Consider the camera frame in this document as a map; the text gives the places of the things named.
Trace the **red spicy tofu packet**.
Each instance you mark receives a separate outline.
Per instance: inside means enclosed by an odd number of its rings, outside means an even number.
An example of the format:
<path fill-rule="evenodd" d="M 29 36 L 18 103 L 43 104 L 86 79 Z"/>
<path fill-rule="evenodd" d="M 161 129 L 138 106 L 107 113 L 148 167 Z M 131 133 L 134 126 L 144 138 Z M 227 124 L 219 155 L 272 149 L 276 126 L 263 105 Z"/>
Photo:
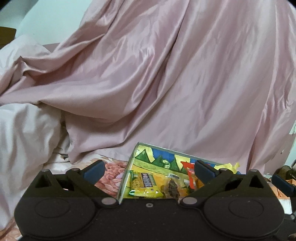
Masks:
<path fill-rule="evenodd" d="M 203 182 L 195 175 L 194 164 L 189 162 L 181 162 L 183 168 L 187 171 L 189 178 L 189 187 L 192 190 L 200 189 L 204 186 Z"/>

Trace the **dark seaweed snack packet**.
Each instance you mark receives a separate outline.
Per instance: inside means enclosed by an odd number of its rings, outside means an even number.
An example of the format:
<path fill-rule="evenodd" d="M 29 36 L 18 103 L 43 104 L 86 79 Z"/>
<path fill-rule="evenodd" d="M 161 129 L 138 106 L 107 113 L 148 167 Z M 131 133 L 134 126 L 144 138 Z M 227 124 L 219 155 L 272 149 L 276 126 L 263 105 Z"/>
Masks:
<path fill-rule="evenodd" d="M 180 177 L 175 174 L 169 174 L 166 176 L 164 185 L 164 194 L 166 198 L 178 200 L 180 195 Z"/>

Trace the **yellow snack packet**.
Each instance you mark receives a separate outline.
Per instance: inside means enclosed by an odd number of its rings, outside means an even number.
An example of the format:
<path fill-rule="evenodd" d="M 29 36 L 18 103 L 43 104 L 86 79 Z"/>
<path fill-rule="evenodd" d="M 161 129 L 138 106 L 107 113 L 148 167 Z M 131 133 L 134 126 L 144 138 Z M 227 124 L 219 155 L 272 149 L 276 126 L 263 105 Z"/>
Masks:
<path fill-rule="evenodd" d="M 143 198 L 162 198 L 164 195 L 159 189 L 154 176 L 149 172 L 136 172 L 130 170 L 129 195 Z"/>

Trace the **orange cloth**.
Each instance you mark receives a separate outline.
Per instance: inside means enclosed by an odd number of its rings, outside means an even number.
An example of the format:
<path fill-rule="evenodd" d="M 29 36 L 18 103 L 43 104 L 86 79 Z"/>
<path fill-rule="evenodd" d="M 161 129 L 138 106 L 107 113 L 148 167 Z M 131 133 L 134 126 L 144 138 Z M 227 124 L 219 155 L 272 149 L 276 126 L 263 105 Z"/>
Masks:
<path fill-rule="evenodd" d="M 269 186 L 273 190 L 274 194 L 278 198 L 281 203 L 285 214 L 292 214 L 292 204 L 290 198 L 287 197 L 283 192 L 281 192 L 277 187 L 275 187 L 271 182 L 269 182 Z"/>

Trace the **yellow orange snack bag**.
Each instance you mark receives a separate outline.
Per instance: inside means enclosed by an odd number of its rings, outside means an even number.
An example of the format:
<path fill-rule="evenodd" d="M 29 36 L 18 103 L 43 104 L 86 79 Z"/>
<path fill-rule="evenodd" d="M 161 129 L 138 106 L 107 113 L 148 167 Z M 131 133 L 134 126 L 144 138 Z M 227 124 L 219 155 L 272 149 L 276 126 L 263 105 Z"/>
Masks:
<path fill-rule="evenodd" d="M 234 165 L 232 165 L 231 163 L 215 165 L 214 169 L 219 170 L 219 169 L 225 168 L 232 171 L 234 174 L 236 174 L 238 172 L 239 167 L 240 167 L 240 164 L 237 162 Z"/>

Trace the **floral bed sheet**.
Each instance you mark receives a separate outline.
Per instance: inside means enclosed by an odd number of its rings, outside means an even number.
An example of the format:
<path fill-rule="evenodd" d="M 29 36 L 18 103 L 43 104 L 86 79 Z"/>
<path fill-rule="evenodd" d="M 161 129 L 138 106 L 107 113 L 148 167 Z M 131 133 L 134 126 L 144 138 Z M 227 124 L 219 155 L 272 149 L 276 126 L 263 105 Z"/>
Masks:
<path fill-rule="evenodd" d="M 64 174 L 72 168 L 79 168 L 82 170 L 98 160 L 102 160 L 105 163 L 105 173 L 95 186 L 103 190 L 105 193 L 117 197 L 119 186 L 127 167 L 127 162 L 125 161 L 119 161 L 107 157 L 95 157 L 75 164 L 69 162 L 47 164 L 44 168 L 51 170 L 53 174 Z M 1 240 L 19 240 L 20 238 L 21 233 L 14 220 L 10 221 L 6 229 L 1 231 Z"/>

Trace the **white pink quilt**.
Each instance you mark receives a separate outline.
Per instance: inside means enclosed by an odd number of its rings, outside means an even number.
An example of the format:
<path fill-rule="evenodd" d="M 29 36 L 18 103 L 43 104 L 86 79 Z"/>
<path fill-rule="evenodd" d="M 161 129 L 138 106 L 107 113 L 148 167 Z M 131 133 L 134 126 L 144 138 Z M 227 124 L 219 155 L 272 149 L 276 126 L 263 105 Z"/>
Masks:
<path fill-rule="evenodd" d="M 71 59 L 71 38 L 49 52 L 28 36 L 1 51 L 1 232 L 60 140 L 68 91 L 54 71 Z"/>

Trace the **grey cardboard box tray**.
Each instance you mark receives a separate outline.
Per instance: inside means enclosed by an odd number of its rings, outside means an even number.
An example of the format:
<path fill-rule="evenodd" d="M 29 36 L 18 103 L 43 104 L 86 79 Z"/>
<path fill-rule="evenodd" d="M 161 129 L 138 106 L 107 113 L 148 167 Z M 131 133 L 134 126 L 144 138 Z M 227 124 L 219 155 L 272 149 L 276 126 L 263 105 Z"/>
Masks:
<path fill-rule="evenodd" d="M 152 173 L 156 184 L 164 195 L 162 197 L 163 199 L 166 198 L 164 194 L 166 176 L 169 174 L 179 176 L 179 191 L 181 195 L 179 199 L 181 199 L 195 191 L 189 187 L 187 171 L 183 168 L 181 162 L 183 161 L 195 164 L 197 160 L 199 160 L 198 157 L 139 142 L 133 149 L 128 161 L 121 185 L 119 186 L 117 199 L 121 202 L 126 198 L 143 198 L 130 196 L 128 194 L 130 191 L 130 170 Z M 197 177 L 203 182 L 203 184 L 207 183 L 202 177 Z"/>

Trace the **pink satin blanket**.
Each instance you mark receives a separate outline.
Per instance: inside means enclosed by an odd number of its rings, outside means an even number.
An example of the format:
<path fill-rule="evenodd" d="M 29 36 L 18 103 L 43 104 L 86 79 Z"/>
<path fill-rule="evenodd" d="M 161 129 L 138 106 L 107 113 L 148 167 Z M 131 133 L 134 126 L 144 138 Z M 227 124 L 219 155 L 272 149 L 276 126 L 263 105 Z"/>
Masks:
<path fill-rule="evenodd" d="M 126 160 L 138 142 L 272 172 L 295 122 L 289 1 L 93 1 L 48 51 L 1 50 L 1 104 L 65 114 L 69 159 Z"/>

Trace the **dark wooden furniture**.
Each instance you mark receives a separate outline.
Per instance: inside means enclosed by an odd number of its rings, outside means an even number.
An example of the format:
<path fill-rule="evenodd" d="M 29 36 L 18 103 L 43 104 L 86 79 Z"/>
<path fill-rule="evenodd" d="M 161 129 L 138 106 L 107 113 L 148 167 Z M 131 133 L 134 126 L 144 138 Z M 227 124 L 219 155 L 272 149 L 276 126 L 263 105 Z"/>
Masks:
<path fill-rule="evenodd" d="M 14 40 L 16 35 L 15 28 L 0 27 L 0 49 Z"/>

